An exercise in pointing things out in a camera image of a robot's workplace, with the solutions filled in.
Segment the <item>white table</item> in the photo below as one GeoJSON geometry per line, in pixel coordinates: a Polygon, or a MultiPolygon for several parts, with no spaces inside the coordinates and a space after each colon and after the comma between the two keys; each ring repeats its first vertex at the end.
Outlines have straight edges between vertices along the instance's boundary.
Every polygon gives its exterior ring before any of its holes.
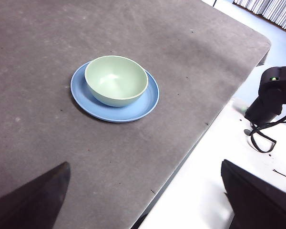
{"type": "Polygon", "coordinates": [[[224,159],[286,192],[286,177],[272,171],[286,175],[286,125],[264,131],[277,145],[271,156],[259,153],[244,134],[249,121],[233,108],[233,102],[215,119],[139,229],[229,228],[233,211],[220,174],[224,159]]]}

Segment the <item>bowl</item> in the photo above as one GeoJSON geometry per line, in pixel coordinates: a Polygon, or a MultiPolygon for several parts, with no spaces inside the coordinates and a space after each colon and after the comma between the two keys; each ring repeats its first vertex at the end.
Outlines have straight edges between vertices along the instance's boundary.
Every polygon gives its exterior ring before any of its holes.
{"type": "Polygon", "coordinates": [[[122,56],[102,56],[85,69],[85,80],[92,95],[109,106],[126,106],[136,101],[148,86],[145,70],[122,56]]]}

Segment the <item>gray table mat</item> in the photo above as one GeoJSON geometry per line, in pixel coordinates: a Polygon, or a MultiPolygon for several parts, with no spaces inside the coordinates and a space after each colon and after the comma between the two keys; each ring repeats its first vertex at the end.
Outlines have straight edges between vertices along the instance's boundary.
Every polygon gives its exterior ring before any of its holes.
{"type": "Polygon", "coordinates": [[[199,0],[0,0],[0,196],[69,161],[54,228],[131,227],[269,47],[199,0]],[[158,82],[145,118],[107,123],[73,100],[74,71],[108,54],[158,82]]]}

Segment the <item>blue plate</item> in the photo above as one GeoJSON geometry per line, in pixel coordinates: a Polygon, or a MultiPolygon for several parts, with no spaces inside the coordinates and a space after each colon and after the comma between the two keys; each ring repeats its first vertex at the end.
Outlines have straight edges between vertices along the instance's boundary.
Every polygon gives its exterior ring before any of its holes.
{"type": "Polygon", "coordinates": [[[107,106],[93,97],[85,80],[86,63],[79,67],[71,79],[71,92],[78,105],[92,116],[113,123],[127,123],[148,115],[157,105],[159,88],[148,71],[148,87],[134,103],[124,107],[107,106]]]}

